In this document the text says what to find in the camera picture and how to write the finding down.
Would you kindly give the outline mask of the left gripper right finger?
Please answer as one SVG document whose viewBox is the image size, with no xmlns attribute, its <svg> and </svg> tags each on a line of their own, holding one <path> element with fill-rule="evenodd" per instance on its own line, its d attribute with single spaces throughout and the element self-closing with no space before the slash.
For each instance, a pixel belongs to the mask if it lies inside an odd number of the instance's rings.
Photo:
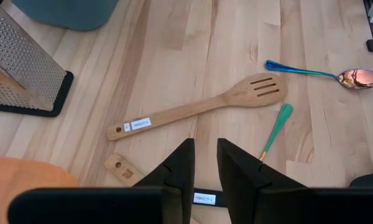
<svg viewBox="0 0 373 224">
<path fill-rule="evenodd" d="M 225 138 L 219 179 L 232 224 L 373 224 L 373 174 L 349 187 L 307 187 Z"/>
</svg>

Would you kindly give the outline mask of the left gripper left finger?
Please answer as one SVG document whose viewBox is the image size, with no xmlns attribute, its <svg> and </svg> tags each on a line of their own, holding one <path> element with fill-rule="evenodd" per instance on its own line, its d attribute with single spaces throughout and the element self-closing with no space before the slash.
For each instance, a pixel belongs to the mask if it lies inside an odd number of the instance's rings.
<svg viewBox="0 0 373 224">
<path fill-rule="evenodd" d="M 195 143 L 184 140 L 132 187 L 37 188 L 16 196 L 9 224 L 190 224 Z"/>
</svg>

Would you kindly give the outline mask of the black slotted turner spatula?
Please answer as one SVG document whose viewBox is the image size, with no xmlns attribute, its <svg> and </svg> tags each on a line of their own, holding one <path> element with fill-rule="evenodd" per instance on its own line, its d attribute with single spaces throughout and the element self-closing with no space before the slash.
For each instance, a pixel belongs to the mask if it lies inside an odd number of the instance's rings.
<svg viewBox="0 0 373 224">
<path fill-rule="evenodd" d="M 226 201 L 222 191 L 209 189 L 193 189 L 192 204 L 226 208 Z"/>
</svg>

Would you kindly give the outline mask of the green-handled gold spoon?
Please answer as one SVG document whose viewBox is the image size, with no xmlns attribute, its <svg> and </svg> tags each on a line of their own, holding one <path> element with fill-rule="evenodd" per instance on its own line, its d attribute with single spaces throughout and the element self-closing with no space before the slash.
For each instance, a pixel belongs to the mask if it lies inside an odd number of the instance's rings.
<svg viewBox="0 0 373 224">
<path fill-rule="evenodd" d="M 274 127 L 273 127 L 273 130 L 268 138 L 268 141 L 264 147 L 264 150 L 260 156 L 260 161 L 263 161 L 265 156 L 267 155 L 267 153 L 269 152 L 270 148 L 271 148 L 271 145 L 274 143 L 276 137 L 278 136 L 280 130 L 284 127 L 285 123 L 287 122 L 287 120 L 291 117 L 292 113 L 293 113 L 294 109 L 293 109 L 293 106 L 291 104 L 284 104 L 281 109 L 280 109 L 280 112 L 277 116 L 277 119 L 275 121 L 275 124 L 274 124 Z"/>
</svg>

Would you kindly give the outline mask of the wooden slotted spoon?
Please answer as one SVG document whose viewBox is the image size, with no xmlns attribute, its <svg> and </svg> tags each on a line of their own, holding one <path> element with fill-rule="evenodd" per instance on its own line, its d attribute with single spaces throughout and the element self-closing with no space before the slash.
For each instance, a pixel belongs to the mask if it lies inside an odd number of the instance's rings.
<svg viewBox="0 0 373 224">
<path fill-rule="evenodd" d="M 218 108 L 269 106 L 282 101 L 286 95 L 287 85 L 282 77 L 273 73 L 258 73 L 214 97 L 113 124 L 107 129 L 106 137 L 117 141 Z"/>
</svg>

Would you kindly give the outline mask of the orange translucent tray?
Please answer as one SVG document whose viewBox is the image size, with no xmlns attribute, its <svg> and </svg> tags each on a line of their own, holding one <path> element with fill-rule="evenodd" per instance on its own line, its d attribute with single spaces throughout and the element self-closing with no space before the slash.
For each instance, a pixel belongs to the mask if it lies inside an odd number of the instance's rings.
<svg viewBox="0 0 373 224">
<path fill-rule="evenodd" d="M 14 197 L 39 187 L 77 187 L 78 179 L 48 162 L 0 157 L 0 224 L 8 224 L 7 209 Z"/>
</svg>

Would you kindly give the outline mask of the metal box grater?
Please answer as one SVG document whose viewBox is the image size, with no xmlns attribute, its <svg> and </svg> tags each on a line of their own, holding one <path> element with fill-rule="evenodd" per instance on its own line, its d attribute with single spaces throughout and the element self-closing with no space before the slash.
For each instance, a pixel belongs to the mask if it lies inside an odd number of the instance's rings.
<svg viewBox="0 0 373 224">
<path fill-rule="evenodd" d="M 73 82 L 0 6 L 0 111 L 42 117 L 60 114 Z"/>
</svg>

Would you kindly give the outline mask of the green plastic bin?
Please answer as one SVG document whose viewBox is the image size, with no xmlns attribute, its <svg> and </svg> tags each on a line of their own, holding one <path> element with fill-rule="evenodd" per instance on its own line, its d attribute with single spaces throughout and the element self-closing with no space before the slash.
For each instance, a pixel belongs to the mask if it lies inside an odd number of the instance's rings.
<svg viewBox="0 0 373 224">
<path fill-rule="evenodd" d="M 30 19 L 72 30 L 107 23 L 119 0 L 11 0 Z"/>
</svg>

